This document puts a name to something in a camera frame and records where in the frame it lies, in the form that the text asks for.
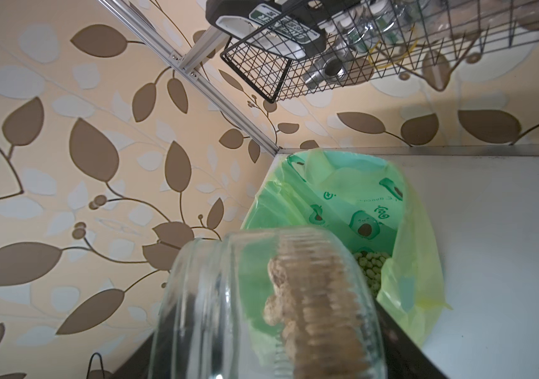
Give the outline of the beige lid jar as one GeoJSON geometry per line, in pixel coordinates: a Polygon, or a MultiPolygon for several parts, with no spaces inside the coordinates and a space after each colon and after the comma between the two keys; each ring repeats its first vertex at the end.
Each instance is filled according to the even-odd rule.
{"type": "Polygon", "coordinates": [[[169,273],[152,378],[385,378],[367,279],[320,227],[196,239],[169,273]]]}

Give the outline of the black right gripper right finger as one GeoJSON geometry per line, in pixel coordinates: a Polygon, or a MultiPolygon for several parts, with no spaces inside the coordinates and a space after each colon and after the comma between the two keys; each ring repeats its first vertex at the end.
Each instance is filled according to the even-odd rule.
{"type": "Polygon", "coordinates": [[[428,359],[377,300],[375,309],[389,379],[446,379],[443,372],[428,359]]]}

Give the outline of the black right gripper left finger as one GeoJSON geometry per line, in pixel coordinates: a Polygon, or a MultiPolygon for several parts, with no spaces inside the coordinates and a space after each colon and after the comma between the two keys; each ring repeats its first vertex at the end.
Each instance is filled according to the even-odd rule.
{"type": "Polygon", "coordinates": [[[148,379],[154,336],[149,336],[135,353],[111,376],[111,379],[148,379]]]}

